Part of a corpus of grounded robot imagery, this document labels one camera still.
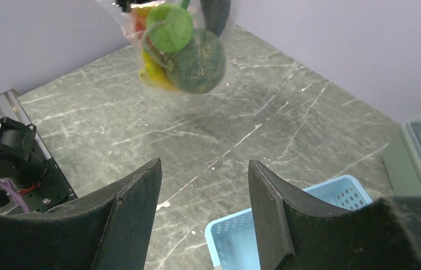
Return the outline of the orange mango fruit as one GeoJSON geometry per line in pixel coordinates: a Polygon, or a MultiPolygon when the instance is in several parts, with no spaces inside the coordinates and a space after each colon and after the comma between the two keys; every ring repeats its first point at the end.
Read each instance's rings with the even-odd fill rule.
{"type": "Polygon", "coordinates": [[[132,9],[132,22],[134,25],[134,36],[140,38],[146,31],[147,16],[152,10],[151,7],[136,7],[132,9]]]}

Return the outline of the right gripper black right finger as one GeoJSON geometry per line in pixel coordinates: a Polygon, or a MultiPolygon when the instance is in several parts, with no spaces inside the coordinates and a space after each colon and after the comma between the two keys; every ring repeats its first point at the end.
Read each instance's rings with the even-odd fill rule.
{"type": "Polygon", "coordinates": [[[421,197],[350,211],[258,160],[248,164],[248,187],[261,269],[421,269],[421,197]]]}

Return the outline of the yellow banana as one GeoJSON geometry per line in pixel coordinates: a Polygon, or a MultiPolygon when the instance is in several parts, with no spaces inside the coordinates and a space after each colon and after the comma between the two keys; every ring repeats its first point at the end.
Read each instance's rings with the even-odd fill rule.
{"type": "Polygon", "coordinates": [[[139,71],[140,81],[152,88],[175,92],[178,88],[168,80],[164,69],[144,50],[141,51],[143,67],[139,71]]]}

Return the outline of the green chili pepper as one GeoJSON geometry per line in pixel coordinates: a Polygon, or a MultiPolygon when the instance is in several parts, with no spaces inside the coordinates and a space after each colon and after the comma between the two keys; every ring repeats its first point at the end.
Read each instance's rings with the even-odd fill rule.
{"type": "Polygon", "coordinates": [[[191,0],[182,0],[180,3],[181,8],[187,10],[191,0]]]}

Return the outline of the netted green melon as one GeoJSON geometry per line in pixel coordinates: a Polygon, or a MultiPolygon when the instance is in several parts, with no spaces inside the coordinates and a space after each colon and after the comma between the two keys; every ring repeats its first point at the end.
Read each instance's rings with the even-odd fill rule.
{"type": "Polygon", "coordinates": [[[195,29],[189,43],[162,57],[167,78],[179,90],[206,94],[214,90],[226,72],[226,55],[219,37],[207,29],[195,29]]]}

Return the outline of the green custard apple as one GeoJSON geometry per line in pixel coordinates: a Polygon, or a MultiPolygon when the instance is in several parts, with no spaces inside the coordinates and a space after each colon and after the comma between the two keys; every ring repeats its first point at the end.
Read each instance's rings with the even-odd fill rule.
{"type": "Polygon", "coordinates": [[[169,69],[170,60],[192,43],[193,19],[179,4],[165,2],[152,8],[146,26],[141,37],[142,50],[163,69],[169,69]]]}

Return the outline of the purple eggplant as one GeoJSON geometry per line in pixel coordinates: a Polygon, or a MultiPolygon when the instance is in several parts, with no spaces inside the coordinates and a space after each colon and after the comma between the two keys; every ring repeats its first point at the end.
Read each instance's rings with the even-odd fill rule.
{"type": "Polygon", "coordinates": [[[231,0],[200,0],[205,28],[220,37],[231,9],[231,0]]]}

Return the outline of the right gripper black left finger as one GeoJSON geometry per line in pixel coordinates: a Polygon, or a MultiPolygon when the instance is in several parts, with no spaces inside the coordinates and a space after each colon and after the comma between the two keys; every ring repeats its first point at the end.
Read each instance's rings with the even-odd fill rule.
{"type": "Polygon", "coordinates": [[[143,269],[161,183],[155,158],[44,213],[0,215],[0,269],[143,269]]]}

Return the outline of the clear zip top bag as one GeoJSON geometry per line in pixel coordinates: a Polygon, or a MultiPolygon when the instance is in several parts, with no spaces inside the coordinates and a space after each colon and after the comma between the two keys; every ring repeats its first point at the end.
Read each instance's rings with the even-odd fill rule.
{"type": "Polygon", "coordinates": [[[135,47],[138,78],[160,92],[206,95],[228,76],[240,1],[98,1],[135,47]]]}

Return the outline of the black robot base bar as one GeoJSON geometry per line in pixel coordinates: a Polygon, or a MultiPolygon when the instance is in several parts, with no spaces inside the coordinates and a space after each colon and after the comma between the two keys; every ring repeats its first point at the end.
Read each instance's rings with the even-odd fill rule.
{"type": "Polygon", "coordinates": [[[23,212],[44,213],[77,195],[34,124],[0,118],[0,188],[23,212]]]}

